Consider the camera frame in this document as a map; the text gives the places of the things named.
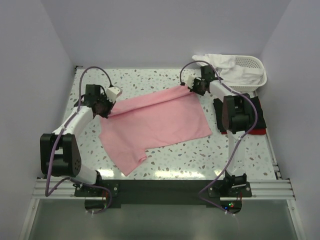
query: black fabric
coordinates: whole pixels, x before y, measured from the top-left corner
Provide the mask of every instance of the black fabric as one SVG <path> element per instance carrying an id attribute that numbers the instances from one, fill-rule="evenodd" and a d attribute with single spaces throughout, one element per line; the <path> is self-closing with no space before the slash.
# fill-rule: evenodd
<path id="1" fill-rule="evenodd" d="M 257 121 L 254 129 L 265 129 L 267 126 L 266 126 L 266 122 L 264 119 L 264 113 L 262 111 L 259 98 L 256 96 L 256 97 L 251 98 L 250 100 L 252 101 L 252 103 L 255 106 L 256 111 L 258 113 L 258 121 Z M 224 126 L 222 125 L 222 106 L 223 106 L 222 101 L 220 101 L 219 98 L 215 98 L 213 100 L 213 106 L 214 106 L 214 110 L 215 110 L 216 127 L 219 129 L 219 131 L 221 133 L 226 132 L 226 130 L 224 129 Z"/>

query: speckled table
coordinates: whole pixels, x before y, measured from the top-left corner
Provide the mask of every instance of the speckled table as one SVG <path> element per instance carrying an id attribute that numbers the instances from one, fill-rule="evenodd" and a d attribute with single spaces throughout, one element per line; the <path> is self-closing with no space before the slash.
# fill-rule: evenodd
<path id="1" fill-rule="evenodd" d="M 78 99 L 79 79 L 84 70 L 77 69 L 69 101 L 66 119 Z M 112 83 L 123 89 L 118 101 L 153 93 L 179 84 L 180 69 L 106 69 Z M 200 76 L 200 71 L 188 69 L 187 74 Z M 90 69 L 84 76 L 82 92 L 86 84 L 99 84 L 107 88 L 109 82 L 100 70 Z M 228 160 L 228 138 L 216 127 L 213 107 L 215 96 L 199 96 L 203 112 L 212 130 L 212 135 L 175 145 L 148 149 L 148 158 L 125 177 L 105 152 L 100 140 L 100 119 L 95 117 L 77 139 L 82 163 L 99 170 L 104 179 L 214 179 Z M 276 179 L 273 157 L 265 135 L 249 135 L 245 141 L 245 169 L 249 180 Z"/>

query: cable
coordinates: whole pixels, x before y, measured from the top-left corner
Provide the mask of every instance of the cable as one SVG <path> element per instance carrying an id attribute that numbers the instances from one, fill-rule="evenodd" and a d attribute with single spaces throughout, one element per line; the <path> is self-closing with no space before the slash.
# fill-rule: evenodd
<path id="1" fill-rule="evenodd" d="M 241 143 L 242 139 L 243 139 L 246 135 L 248 135 L 248 133 L 251 132 L 251 131 L 255 128 L 255 126 L 256 126 L 256 124 L 257 124 L 257 121 L 258 121 L 258 112 L 257 112 L 257 109 L 256 109 L 255 105 L 252 103 L 252 101 L 251 101 L 248 97 L 246 97 L 245 95 L 243 95 L 243 94 L 240 93 L 240 92 L 234 91 L 234 90 L 231 89 L 228 85 L 226 85 L 225 83 L 221 82 L 222 78 L 219 76 L 217 70 L 216 70 L 210 63 L 208 63 L 207 61 L 196 60 L 196 61 L 192 61 L 192 62 L 189 62 L 188 64 L 186 64 L 186 65 L 181 69 L 180 75 L 179 75 L 179 79 L 180 79 L 180 84 L 181 84 L 181 85 L 184 85 L 184 82 L 182 82 L 182 72 L 183 72 L 183 70 L 184 70 L 187 66 L 189 66 L 190 64 L 194 64 L 194 63 L 205 63 L 205 64 L 209 65 L 209 66 L 212 68 L 213 72 L 215 73 L 215 75 L 216 75 L 216 77 L 218 78 L 218 80 L 219 80 L 219 82 L 221 83 L 221 85 L 222 85 L 225 89 L 227 89 L 230 93 L 234 93 L 234 94 L 236 94 L 236 95 L 244 98 L 246 101 L 248 101 L 249 104 L 252 106 L 253 111 L 254 111 L 254 123 L 253 123 L 253 125 L 252 125 L 252 126 L 250 127 L 250 129 L 249 129 L 248 131 L 246 131 L 246 132 L 239 138 L 239 140 L 236 142 L 235 147 L 234 147 L 234 149 L 233 149 L 233 152 L 232 152 L 232 154 L 231 154 L 228 162 L 226 163 L 224 169 L 220 172 L 220 174 L 219 174 L 218 176 L 216 176 L 216 178 L 215 178 L 212 182 L 210 182 L 207 186 L 205 186 L 205 187 L 198 193 L 198 196 L 199 196 L 199 198 L 200 198 L 201 200 L 206 201 L 207 203 L 210 203 L 210 204 L 216 206 L 217 208 L 221 209 L 222 211 L 224 211 L 224 212 L 232 215 L 231 212 L 226 211 L 225 209 L 223 209 L 223 208 L 222 208 L 221 206 L 219 206 L 218 204 L 216 204 L 216 203 L 214 203 L 214 202 L 212 202 L 212 201 L 210 201 L 210 200 L 208 200 L 208 199 L 200 196 L 200 194 L 202 194 L 205 190 L 207 190 L 208 188 L 210 188 L 210 187 L 225 173 L 225 171 L 226 171 L 227 168 L 229 167 L 229 165 L 230 165 L 233 157 L 235 156 L 236 150 L 237 150 L 237 148 L 239 147 L 239 144 Z"/>
<path id="2" fill-rule="evenodd" d="M 62 126 L 61 128 L 61 131 L 60 133 L 58 134 L 58 136 L 56 137 L 54 143 L 53 143 L 53 147 L 52 147 L 52 150 L 51 150 L 51 154 L 50 154 L 50 159 L 49 159 L 49 167 L 48 167 L 48 173 L 47 173 L 47 177 L 46 177 L 46 183 L 45 183 L 45 190 L 44 190 L 44 195 L 46 197 L 49 197 L 53 192 L 54 190 L 56 190 L 58 188 L 58 186 L 64 182 L 65 180 L 70 180 L 72 182 L 75 182 L 74 180 L 72 180 L 70 177 L 65 177 L 63 179 L 61 179 L 50 191 L 49 191 L 49 187 L 50 187 L 50 180 L 51 180 L 51 174 L 52 174 L 52 167 L 53 167 L 53 164 L 54 164 L 54 158 L 55 158 L 55 151 L 57 149 L 57 146 L 58 146 L 58 143 L 59 143 L 59 140 L 60 138 L 62 137 L 62 134 L 63 132 L 65 131 L 65 129 L 67 128 L 68 124 L 72 121 L 72 119 L 74 119 L 74 117 L 78 114 L 78 112 L 80 111 L 80 107 L 81 107 L 81 99 L 82 99 L 82 95 L 81 95 L 81 84 L 82 84 L 82 80 L 84 78 L 84 75 L 85 73 L 89 70 L 89 69 L 99 69 L 101 71 L 104 72 L 104 74 L 107 76 L 108 80 L 109 80 L 109 83 L 110 83 L 110 87 L 112 86 L 112 83 L 111 83 L 111 79 L 109 77 L 109 75 L 107 74 L 107 72 L 105 70 L 103 70 L 102 68 L 98 67 L 98 66 L 90 66 L 88 68 L 86 68 L 83 73 L 81 74 L 81 77 L 80 77 L 80 81 L 79 81 L 79 100 L 78 100 L 78 106 L 77 106 L 77 109 L 76 109 L 76 112 L 74 112 L 69 118 L 67 121 L 65 121 L 65 124 Z M 109 194 L 109 197 L 110 197 L 110 200 L 109 200 L 109 203 L 108 205 L 104 208 L 104 209 L 101 209 L 97 212 L 94 212 L 94 214 L 96 213 L 101 213 L 103 211 L 105 211 L 105 209 L 109 208 L 109 206 L 111 205 L 111 202 L 112 202 L 112 194 L 110 192 L 109 189 L 105 188 L 105 187 L 102 187 L 102 186 L 95 186 L 95 185 L 91 185 L 91 184 L 86 184 L 86 183 L 81 183 L 81 182 L 76 182 L 78 184 L 83 184 L 84 186 L 88 186 L 88 187 L 91 187 L 91 188 L 96 188 L 96 189 L 102 189 L 102 190 L 105 190 L 108 192 Z"/>

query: red object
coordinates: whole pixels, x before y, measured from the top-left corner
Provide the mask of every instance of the red object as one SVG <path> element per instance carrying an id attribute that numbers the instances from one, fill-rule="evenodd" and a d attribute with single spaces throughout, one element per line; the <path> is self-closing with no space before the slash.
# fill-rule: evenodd
<path id="1" fill-rule="evenodd" d="M 262 129 L 253 129 L 251 132 L 249 132 L 251 135 L 266 135 L 267 131 L 265 128 Z"/>

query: white plastic part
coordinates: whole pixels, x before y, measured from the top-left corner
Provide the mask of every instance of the white plastic part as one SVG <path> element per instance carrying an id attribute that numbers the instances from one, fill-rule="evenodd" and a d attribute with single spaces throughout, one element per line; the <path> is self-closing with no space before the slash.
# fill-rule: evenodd
<path id="1" fill-rule="evenodd" d="M 106 98 L 114 104 L 117 98 L 122 94 L 122 89 L 118 86 L 112 86 L 105 91 L 105 94 Z"/>
<path id="2" fill-rule="evenodd" d="M 184 82 L 190 89 L 194 87 L 195 83 L 195 77 L 192 75 L 189 75 L 187 80 Z"/>
<path id="3" fill-rule="evenodd" d="M 72 179 L 85 184 L 95 184 L 97 181 L 97 172 L 81 163 L 80 172 Z"/>
<path id="4" fill-rule="evenodd" d="M 236 55 L 235 64 L 241 67 L 247 67 L 247 68 L 258 68 L 258 69 L 265 68 L 262 62 L 254 56 Z M 236 85 L 234 83 L 233 84 L 228 83 L 228 85 L 238 92 L 254 92 L 255 90 L 257 90 L 257 88 L 265 85 L 266 82 L 267 82 L 267 73 L 266 71 L 264 71 L 264 74 L 261 76 L 260 81 L 257 85 Z"/>
<path id="5" fill-rule="evenodd" d="M 209 90 L 210 93 L 217 96 L 221 102 L 224 102 L 224 96 L 235 96 L 234 93 L 231 93 L 224 86 L 222 86 L 218 80 L 210 82 Z"/>
<path id="6" fill-rule="evenodd" d="M 232 155 L 232 152 L 235 149 L 235 146 L 240 139 L 240 137 L 245 133 L 245 131 L 239 131 L 236 134 L 233 134 L 231 131 L 227 130 L 226 131 L 228 134 L 228 145 L 229 145 L 229 159 Z M 245 151 L 245 138 L 242 139 L 240 142 L 238 148 L 236 149 L 234 156 L 231 160 L 230 165 L 226 169 L 227 172 L 230 175 L 235 175 L 235 176 L 242 176 L 245 172 L 245 157 L 246 157 L 246 151 Z"/>
<path id="7" fill-rule="evenodd" d="M 70 116 L 77 112 L 77 107 L 72 110 Z M 52 133 L 58 135 L 61 129 L 64 127 L 66 121 L 70 118 L 70 116 L 63 122 L 63 124 L 54 130 Z M 85 129 L 87 124 L 94 118 L 92 109 L 87 106 L 81 106 L 77 115 L 71 120 L 68 126 L 65 128 L 63 135 L 66 134 L 74 134 L 77 139 L 82 131 Z"/>

